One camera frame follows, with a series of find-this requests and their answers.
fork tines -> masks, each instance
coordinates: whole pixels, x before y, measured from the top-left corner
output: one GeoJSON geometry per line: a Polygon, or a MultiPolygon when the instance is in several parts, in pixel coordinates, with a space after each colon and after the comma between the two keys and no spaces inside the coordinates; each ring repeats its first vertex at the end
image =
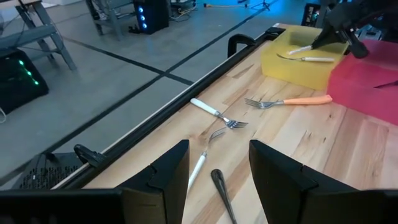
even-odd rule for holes
{"type": "Polygon", "coordinates": [[[260,108],[260,107],[261,107],[261,102],[258,102],[258,101],[256,101],[256,100],[250,100],[250,99],[245,98],[245,99],[244,99],[244,102],[245,102],[247,105],[255,106],[256,108],[260,108]]]}
{"type": "Polygon", "coordinates": [[[231,120],[229,123],[227,123],[229,128],[244,128],[246,125],[248,125],[248,123],[235,120],[231,120]]]}
{"type": "Polygon", "coordinates": [[[222,135],[225,133],[226,128],[221,128],[215,132],[213,132],[213,134],[211,134],[210,138],[209,138],[209,142],[211,140],[213,140],[214,138],[217,138],[218,136],[222,135]]]}

black-handled utensil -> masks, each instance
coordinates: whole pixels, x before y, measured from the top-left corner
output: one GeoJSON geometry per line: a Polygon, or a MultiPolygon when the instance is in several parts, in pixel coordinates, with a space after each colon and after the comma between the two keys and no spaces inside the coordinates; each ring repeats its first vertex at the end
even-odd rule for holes
{"type": "Polygon", "coordinates": [[[225,185],[224,175],[222,171],[219,169],[214,169],[211,171],[210,175],[213,179],[214,184],[216,185],[218,193],[220,193],[221,198],[224,201],[225,207],[229,213],[229,217],[231,217],[232,223],[238,224],[235,218],[234,211],[232,210],[231,201],[228,196],[228,191],[225,185]]]}
{"type": "Polygon", "coordinates": [[[394,85],[398,85],[398,80],[394,81],[394,82],[389,82],[389,83],[386,83],[386,84],[375,86],[375,88],[383,88],[383,87],[394,86],[394,85]]]}

fork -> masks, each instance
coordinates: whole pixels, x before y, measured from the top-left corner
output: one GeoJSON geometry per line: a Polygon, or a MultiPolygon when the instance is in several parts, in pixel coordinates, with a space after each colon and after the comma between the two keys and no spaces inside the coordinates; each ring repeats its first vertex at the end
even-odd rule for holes
{"type": "Polygon", "coordinates": [[[254,106],[259,109],[268,109],[275,105],[321,105],[324,103],[330,103],[332,98],[330,95],[325,96],[314,96],[308,98],[296,98],[289,100],[277,100],[277,101],[256,101],[245,98],[245,103],[250,106],[254,106]]]}
{"type": "Polygon", "coordinates": [[[288,58],[283,57],[280,54],[276,54],[276,56],[286,59],[286,60],[296,60],[296,61],[305,61],[305,62],[334,62],[334,58],[326,58],[326,57],[301,57],[301,58],[288,58]]]}
{"type": "Polygon", "coordinates": [[[210,113],[218,118],[221,118],[225,122],[225,125],[227,127],[229,127],[230,129],[244,128],[246,125],[248,125],[245,122],[235,121],[235,120],[226,118],[221,112],[219,112],[218,110],[212,108],[211,106],[207,105],[206,103],[204,103],[196,98],[192,98],[191,103],[193,105],[207,111],[208,113],[210,113]]]}
{"type": "Polygon", "coordinates": [[[206,149],[205,149],[205,150],[202,152],[202,154],[200,155],[199,160],[198,160],[197,164],[195,165],[195,168],[193,168],[193,171],[192,171],[191,176],[189,177],[189,180],[188,180],[188,190],[187,190],[187,192],[189,192],[189,190],[191,189],[192,184],[194,183],[195,179],[197,178],[197,176],[198,176],[198,174],[199,174],[199,171],[200,171],[201,167],[202,167],[203,164],[205,163],[205,160],[206,160],[206,157],[207,157],[207,150],[208,150],[209,147],[210,147],[211,141],[212,141],[213,139],[217,138],[218,136],[224,134],[224,133],[225,133],[225,129],[226,129],[226,128],[221,128],[221,129],[219,129],[219,130],[213,132],[213,134],[211,134],[211,136],[210,136],[210,138],[209,138],[209,141],[207,142],[207,147],[206,147],[206,149]]]}

utensil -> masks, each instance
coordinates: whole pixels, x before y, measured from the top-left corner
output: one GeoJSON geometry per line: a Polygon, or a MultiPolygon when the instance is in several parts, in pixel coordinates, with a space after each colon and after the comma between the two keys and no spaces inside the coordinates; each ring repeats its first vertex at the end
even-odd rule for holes
{"type": "Polygon", "coordinates": [[[304,61],[304,62],[334,62],[334,58],[326,58],[326,57],[302,57],[302,58],[287,58],[283,57],[280,54],[276,54],[276,56],[287,59],[287,60],[298,60],[298,61],[304,61]]]}
{"type": "Polygon", "coordinates": [[[246,125],[248,125],[245,122],[235,121],[235,120],[228,119],[228,118],[224,117],[223,114],[221,114],[221,112],[217,111],[216,109],[212,108],[211,106],[207,105],[206,103],[204,103],[196,98],[192,98],[191,103],[193,105],[207,111],[208,113],[221,118],[225,122],[225,125],[231,129],[244,128],[246,125]]]}
{"type": "Polygon", "coordinates": [[[312,45],[308,45],[308,46],[305,46],[305,47],[301,47],[299,49],[292,50],[290,52],[287,52],[287,54],[288,55],[292,55],[292,54],[297,54],[297,53],[308,51],[308,50],[312,50],[312,45]]]}
{"type": "Polygon", "coordinates": [[[244,101],[247,105],[254,106],[259,109],[268,109],[275,105],[321,105],[324,103],[330,103],[333,99],[330,95],[325,96],[314,96],[308,98],[296,98],[288,100],[277,100],[274,102],[270,101],[256,101],[245,98],[244,101]]]}
{"type": "Polygon", "coordinates": [[[216,185],[218,193],[220,193],[221,198],[223,199],[223,202],[228,211],[229,217],[231,217],[232,223],[238,224],[236,221],[236,218],[235,218],[234,211],[232,209],[231,201],[228,196],[228,191],[227,191],[227,188],[225,185],[224,175],[223,175],[222,171],[219,169],[214,169],[211,171],[210,175],[211,175],[211,178],[213,179],[214,184],[216,185]]]}
{"type": "Polygon", "coordinates": [[[207,147],[206,149],[202,152],[202,154],[199,157],[199,160],[197,162],[197,164],[195,165],[195,168],[192,171],[191,176],[189,177],[189,181],[188,181],[188,190],[187,192],[189,192],[189,190],[191,189],[192,184],[194,183],[195,179],[197,178],[201,167],[203,166],[203,164],[205,163],[206,157],[207,157],[207,150],[210,147],[210,142],[214,139],[217,138],[218,136],[222,135],[225,133],[225,129],[226,128],[221,128],[215,132],[213,132],[213,134],[211,134],[209,141],[207,142],[207,147]]]}
{"type": "Polygon", "coordinates": [[[375,86],[375,88],[383,88],[383,87],[395,86],[395,85],[398,85],[398,80],[394,81],[394,82],[389,82],[389,83],[386,83],[386,84],[375,86]]]}

concrete floor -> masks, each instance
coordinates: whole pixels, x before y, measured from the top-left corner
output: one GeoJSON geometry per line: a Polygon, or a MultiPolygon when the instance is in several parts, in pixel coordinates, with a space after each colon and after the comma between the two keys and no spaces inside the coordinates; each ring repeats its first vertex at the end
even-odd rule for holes
{"type": "MultiPolygon", "coordinates": [[[[229,37],[237,33],[257,37],[277,22],[300,24],[305,3],[278,0],[271,11],[257,11],[204,9],[199,2],[189,20],[170,22],[169,28],[152,35],[129,34],[126,24],[122,41],[112,30],[99,36],[83,2],[48,9],[78,71],[69,71],[58,55],[56,65],[46,58],[34,62],[50,93],[13,111],[0,124],[0,177],[48,148],[70,152],[75,144],[83,144],[102,151],[222,63],[229,37]],[[137,66],[140,63],[150,70],[137,66]],[[164,72],[170,75],[160,77],[164,72]],[[65,137],[123,98],[128,100],[102,119],[65,137]]],[[[5,35],[21,29],[21,21],[13,21],[5,35]]],[[[22,50],[37,53],[30,49],[36,44],[27,47],[22,50]]]]}

